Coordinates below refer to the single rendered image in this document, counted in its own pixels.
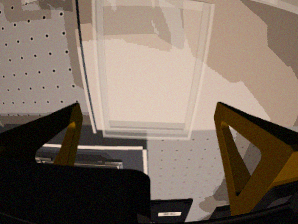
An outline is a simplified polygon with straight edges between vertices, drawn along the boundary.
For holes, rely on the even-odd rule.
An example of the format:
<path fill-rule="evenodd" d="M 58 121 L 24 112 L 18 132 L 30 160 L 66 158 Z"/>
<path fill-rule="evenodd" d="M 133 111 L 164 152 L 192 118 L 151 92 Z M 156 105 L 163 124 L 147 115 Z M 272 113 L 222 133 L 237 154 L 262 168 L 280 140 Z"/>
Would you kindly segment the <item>black rectangular pad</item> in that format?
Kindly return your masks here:
<path fill-rule="evenodd" d="M 151 200 L 151 223 L 185 222 L 193 199 Z"/>

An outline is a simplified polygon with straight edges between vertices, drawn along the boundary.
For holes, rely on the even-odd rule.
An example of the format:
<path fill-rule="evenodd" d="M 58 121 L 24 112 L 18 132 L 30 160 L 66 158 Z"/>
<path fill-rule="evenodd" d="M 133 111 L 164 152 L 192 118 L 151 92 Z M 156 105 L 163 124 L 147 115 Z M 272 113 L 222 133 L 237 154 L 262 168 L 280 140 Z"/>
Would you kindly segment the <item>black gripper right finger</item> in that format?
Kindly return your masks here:
<path fill-rule="evenodd" d="M 217 102 L 214 123 L 231 216 L 249 213 L 270 189 L 298 182 L 298 132 L 223 102 Z M 261 160 L 252 175 L 237 150 L 229 126 L 261 152 Z"/>

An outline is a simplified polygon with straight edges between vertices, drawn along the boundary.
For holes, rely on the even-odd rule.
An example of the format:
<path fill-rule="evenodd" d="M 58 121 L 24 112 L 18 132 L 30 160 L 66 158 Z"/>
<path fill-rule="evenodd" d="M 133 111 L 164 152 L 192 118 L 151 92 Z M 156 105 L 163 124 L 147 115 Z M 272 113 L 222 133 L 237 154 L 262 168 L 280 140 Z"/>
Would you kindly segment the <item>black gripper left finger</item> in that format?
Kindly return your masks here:
<path fill-rule="evenodd" d="M 36 151 L 67 126 L 61 148 L 53 162 L 74 166 L 83 116 L 79 103 L 0 133 L 0 155 L 36 162 Z"/>

